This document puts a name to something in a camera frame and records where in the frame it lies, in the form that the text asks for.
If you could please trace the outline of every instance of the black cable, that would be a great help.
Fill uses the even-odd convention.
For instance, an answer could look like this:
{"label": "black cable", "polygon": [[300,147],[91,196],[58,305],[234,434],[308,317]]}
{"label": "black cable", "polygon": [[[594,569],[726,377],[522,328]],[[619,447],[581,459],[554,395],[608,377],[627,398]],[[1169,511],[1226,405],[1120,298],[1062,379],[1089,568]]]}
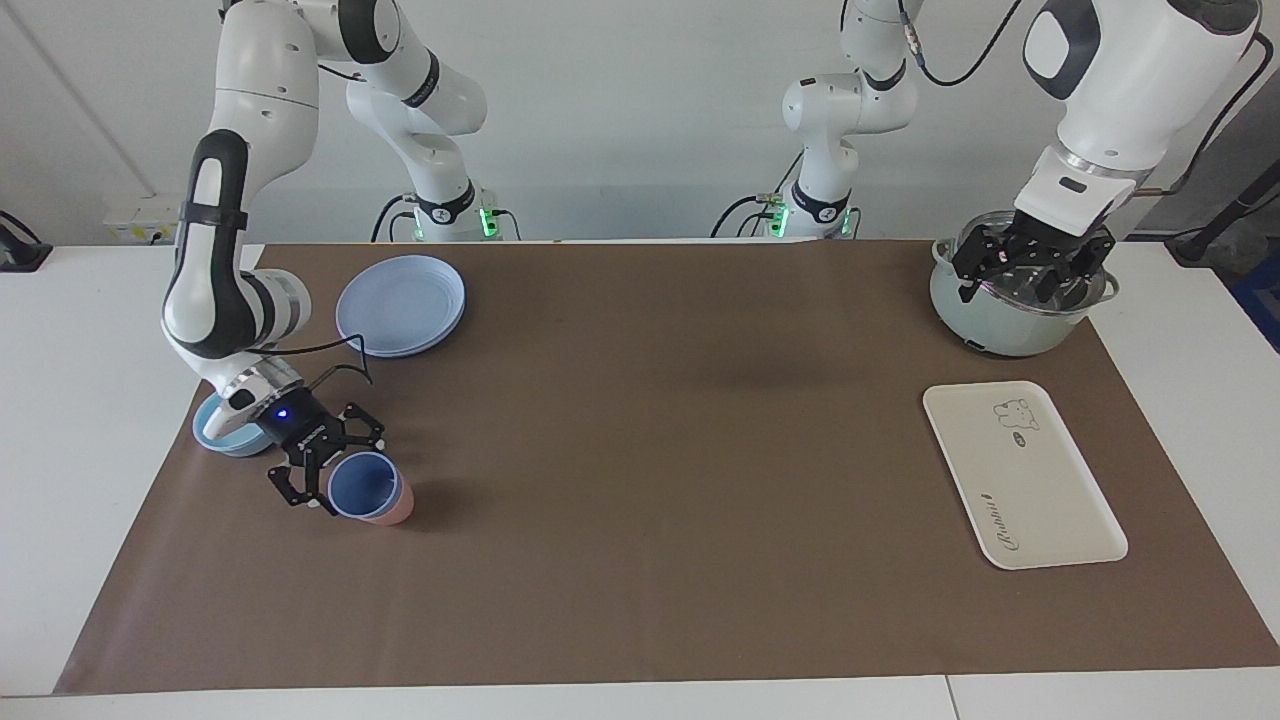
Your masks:
{"label": "black cable", "polygon": [[358,74],[348,76],[347,73],[340,73],[340,72],[330,68],[329,65],[320,65],[320,69],[324,70],[324,72],[326,72],[326,73],[329,73],[329,74],[332,74],[332,76],[338,76],[342,79],[349,79],[351,82],[369,82],[365,78],[360,77]]}
{"label": "black cable", "polygon": [[748,195],[746,197],[742,197],[741,200],[737,200],[732,205],[730,205],[728,210],[724,210],[724,214],[721,215],[721,219],[716,220],[716,227],[712,228],[710,237],[716,237],[716,236],[719,234],[719,229],[722,227],[724,227],[724,223],[728,220],[728,217],[733,214],[733,210],[737,210],[739,208],[741,208],[744,205],[750,205],[751,202],[760,202],[759,200],[756,200],[756,197],[758,196],[755,196],[755,195]]}
{"label": "black cable", "polygon": [[374,223],[374,233],[369,236],[370,243],[378,242],[378,233],[383,232],[383,223],[387,220],[387,215],[392,211],[392,208],[394,208],[397,202],[406,202],[404,197],[404,195],[397,195],[396,197],[388,200],[387,205],[383,205],[383,211],[378,214],[378,222]]}
{"label": "black cable", "polygon": [[1222,208],[1217,215],[1213,215],[1203,232],[1183,243],[1169,242],[1167,246],[1174,260],[1184,268],[1199,265],[1208,249],[1217,238],[1222,237],[1222,233],[1244,218],[1256,215],[1271,202],[1267,196],[1276,186],[1280,186],[1280,159],[1271,163],[1271,167],[1251,182],[1235,200]]}
{"label": "black cable", "polygon": [[1169,241],[1172,241],[1172,240],[1178,240],[1179,237],[1187,237],[1187,236],[1189,236],[1189,234],[1196,234],[1196,233],[1198,233],[1198,232],[1204,232],[1204,228],[1207,228],[1207,227],[1208,227],[1208,225],[1201,225],[1201,227],[1198,227],[1198,228],[1192,228],[1192,229],[1189,229],[1189,231],[1183,231],[1183,232],[1180,232],[1180,233],[1174,233],[1174,234],[1166,234],[1166,236],[1164,236],[1164,237],[1162,237],[1161,240],[1162,240],[1164,242],[1169,242]]}
{"label": "black cable", "polygon": [[[755,215],[748,215],[746,219],[742,220],[741,227],[737,228],[737,236],[735,237],[742,237],[742,233],[746,232],[746,223],[755,220],[755,227],[760,227],[760,220],[768,220],[771,218],[773,218],[772,213],[759,213]],[[755,237],[755,231],[751,231],[751,237]]]}
{"label": "black cable", "polygon": [[1270,206],[1270,205],[1271,205],[1272,202],[1275,202],[1276,200],[1280,200],[1280,192],[1277,192],[1277,193],[1272,195],[1272,196],[1271,196],[1271,200],[1267,200],[1267,201],[1265,201],[1265,202],[1260,202],[1258,205],[1254,205],[1252,210],[1249,210],[1248,213],[1245,213],[1245,214],[1240,215],[1240,218],[1242,218],[1242,219],[1244,219],[1244,218],[1248,218],[1248,217],[1251,217],[1251,215],[1257,215],[1258,213],[1261,213],[1261,211],[1266,210],[1266,209],[1267,209],[1267,206]]}
{"label": "black cable", "polygon": [[[924,77],[929,78],[929,82],[932,82],[933,85],[937,85],[940,87],[955,87],[955,86],[965,82],[966,79],[972,78],[974,76],[974,73],[978,72],[978,68],[980,68],[982,64],[987,61],[987,58],[991,55],[991,51],[996,49],[996,44],[1000,42],[1000,37],[1002,35],[1005,35],[1005,29],[1009,28],[1010,20],[1014,19],[1014,15],[1018,13],[1018,8],[1021,4],[1023,4],[1023,0],[1014,0],[1014,4],[1009,8],[1009,12],[1005,13],[1005,19],[1001,20],[1000,27],[996,28],[996,33],[992,35],[991,36],[991,41],[987,42],[986,50],[982,51],[982,55],[978,56],[978,60],[973,64],[972,68],[969,68],[969,72],[966,72],[965,74],[957,77],[956,79],[938,79],[933,74],[933,72],[929,70],[928,63],[924,61],[924,49],[920,45],[916,45],[911,50],[915,54],[915,63],[918,65],[920,65],[920,72],[924,73]],[[901,15],[902,15],[902,24],[913,27],[911,26],[911,17],[910,17],[910,14],[908,14],[906,6],[902,4],[902,0],[897,0],[897,12],[901,13]]]}
{"label": "black cable", "polygon": [[403,220],[404,218],[408,218],[408,219],[412,220],[413,219],[413,213],[406,210],[404,213],[401,213],[399,215],[396,215],[394,218],[392,218],[392,225],[387,231],[392,236],[392,242],[396,242],[396,220]]}
{"label": "black cable", "polygon": [[854,236],[850,240],[858,240],[858,231],[863,229],[863,209],[852,208],[849,210],[850,215],[854,213],[858,213],[858,224],[854,225]]}
{"label": "black cable", "polygon": [[1222,127],[1224,122],[1226,122],[1226,117],[1231,114],[1231,109],[1235,108],[1235,105],[1245,95],[1248,95],[1249,88],[1252,88],[1262,77],[1262,73],[1265,73],[1267,68],[1271,67],[1271,60],[1275,59],[1275,51],[1276,51],[1275,45],[1271,44],[1271,38],[1267,37],[1266,35],[1262,35],[1262,31],[1258,31],[1253,33],[1253,42],[1257,42],[1258,45],[1262,46],[1262,64],[1258,65],[1258,69],[1253,70],[1253,74],[1249,76],[1249,79],[1244,81],[1244,85],[1240,86],[1240,90],[1235,91],[1235,95],[1233,95],[1231,100],[1226,102],[1226,105],[1222,108],[1222,111],[1219,113],[1216,118],[1213,118],[1213,124],[1208,127],[1208,132],[1204,133],[1204,138],[1201,140],[1199,146],[1196,147],[1196,152],[1192,155],[1190,163],[1187,164],[1187,172],[1184,172],[1181,177],[1174,181],[1174,184],[1169,186],[1169,190],[1162,191],[1160,193],[1161,197],[1167,197],[1170,195],[1178,195],[1179,192],[1181,192],[1183,187],[1187,186],[1187,181],[1192,178],[1192,173],[1196,170],[1196,165],[1199,164],[1201,155],[1204,154],[1204,150],[1208,147],[1208,143],[1213,141],[1213,136],[1217,135],[1219,128]]}
{"label": "black cable", "polygon": [[520,220],[516,219],[516,214],[515,213],[512,213],[511,210],[498,209],[498,210],[494,210],[493,214],[494,215],[506,215],[506,217],[511,218],[511,224],[516,225],[516,242],[525,242],[525,236],[520,234]]}
{"label": "black cable", "polygon": [[19,220],[18,218],[14,218],[9,213],[5,213],[4,210],[0,210],[0,218],[4,218],[6,220],[9,220],[9,223],[13,227],[15,227],[15,228],[20,229],[22,232],[27,233],[27,237],[29,237],[31,240],[33,240],[36,242],[36,245],[42,245],[40,242],[40,236],[37,236],[35,233],[35,231],[32,231],[31,228],[28,228],[27,223],[23,223],[22,220]]}
{"label": "black cable", "polygon": [[[782,179],[778,181],[778,187],[773,188],[773,195],[778,195],[780,192],[782,192],[782,187],[787,184],[787,179],[791,177],[791,173],[796,172],[796,168],[800,165],[800,160],[803,159],[804,159],[804,150],[796,154],[796,159],[791,161],[791,167],[787,168],[787,172],[782,176]],[[755,227],[751,228],[751,237],[755,237],[755,233],[758,232],[760,232],[759,220],[756,220]]]}
{"label": "black cable", "polygon": [[262,357],[296,357],[298,355],[312,355],[316,352],[324,352],[325,350],[333,350],[334,347],[340,347],[351,341],[360,341],[360,368],[355,365],[334,365],[325,370],[316,382],[311,383],[311,388],[315,389],[320,387],[321,383],[328,380],[338,370],[351,370],[358,373],[369,384],[374,384],[374,375],[369,372],[369,354],[365,352],[365,336],[356,333],[353,336],[344,337],[342,340],[335,340],[326,345],[317,345],[315,347],[303,347],[301,350],[250,350],[253,355],[261,355]]}

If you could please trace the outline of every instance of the light blue bowl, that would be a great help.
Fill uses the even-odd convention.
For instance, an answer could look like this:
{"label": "light blue bowl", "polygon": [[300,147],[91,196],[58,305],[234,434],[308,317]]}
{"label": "light blue bowl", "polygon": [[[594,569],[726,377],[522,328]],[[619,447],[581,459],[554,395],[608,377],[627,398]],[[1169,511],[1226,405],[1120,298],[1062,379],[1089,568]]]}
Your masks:
{"label": "light blue bowl", "polygon": [[221,402],[221,398],[218,397],[218,393],[214,393],[196,410],[196,416],[191,419],[191,434],[196,436],[196,442],[206,450],[221,452],[228,457],[252,457],[274,445],[271,438],[266,437],[266,433],[253,423],[224,438],[209,439],[205,437],[205,423],[214,416],[214,410],[218,409],[219,402]]}

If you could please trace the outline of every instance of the brown table mat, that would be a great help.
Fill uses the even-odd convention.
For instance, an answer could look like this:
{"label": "brown table mat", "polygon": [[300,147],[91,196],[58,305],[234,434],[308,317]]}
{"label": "brown table mat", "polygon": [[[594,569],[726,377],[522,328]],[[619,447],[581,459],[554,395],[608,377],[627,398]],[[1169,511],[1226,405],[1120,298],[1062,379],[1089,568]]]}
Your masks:
{"label": "brown table mat", "polygon": [[[923,243],[271,247],[315,299],[291,345],[413,252],[466,278],[462,324],[320,396],[388,424],[416,515],[289,509],[278,454],[183,430],[59,693],[1280,665],[1092,327],[970,352]],[[983,559],[920,397],[1005,379],[1053,396],[1126,560]]]}

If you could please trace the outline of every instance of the white wall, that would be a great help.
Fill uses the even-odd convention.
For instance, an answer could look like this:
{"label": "white wall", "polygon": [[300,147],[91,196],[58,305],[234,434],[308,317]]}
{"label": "white wall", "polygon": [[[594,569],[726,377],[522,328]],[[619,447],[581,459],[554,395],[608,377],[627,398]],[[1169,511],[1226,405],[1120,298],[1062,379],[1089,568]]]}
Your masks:
{"label": "white wall", "polygon": [[[212,106],[219,4],[4,3],[146,181],[183,192]],[[781,119],[787,85],[847,69],[837,0],[402,3],[424,41],[485,87],[489,124],[462,145],[475,178],[520,215],[527,237],[705,236],[730,201],[772,190],[799,150]],[[859,140],[864,237],[954,233],[1010,204],[1061,117],[1019,56],[1038,6],[1023,8],[975,79],[922,85],[910,128]],[[919,24],[934,70],[966,68],[1006,8],[929,3]],[[1267,26],[1280,37],[1280,14],[1268,13]],[[29,58],[0,47],[0,205],[52,242],[102,241],[102,197],[136,193],[136,183],[77,132],[65,97],[32,79]],[[362,240],[381,201],[408,187],[390,150],[347,115],[342,81],[321,83],[316,154],[260,196],[257,241]],[[1184,133],[1156,179],[1178,174],[1207,120]]]}

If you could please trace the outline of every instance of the blue plate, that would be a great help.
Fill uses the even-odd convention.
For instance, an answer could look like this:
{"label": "blue plate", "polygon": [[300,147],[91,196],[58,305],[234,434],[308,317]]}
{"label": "blue plate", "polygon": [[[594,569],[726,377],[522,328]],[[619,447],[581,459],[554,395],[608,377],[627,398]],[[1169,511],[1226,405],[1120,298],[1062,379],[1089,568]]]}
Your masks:
{"label": "blue plate", "polygon": [[[338,299],[338,332],[365,337],[374,357],[407,357],[453,332],[466,306],[462,275],[426,255],[393,258],[351,281]],[[360,350],[357,341],[349,343]]]}
{"label": "blue plate", "polygon": [[196,410],[196,416],[191,419],[191,434],[196,436],[196,442],[206,450],[221,452],[229,457],[252,457],[274,445],[262,429],[253,423],[244,425],[224,438],[209,439],[205,437],[205,423],[214,416],[214,410],[218,409],[218,405],[221,401],[223,398],[218,397],[218,393],[214,393],[200,404],[200,409]]}

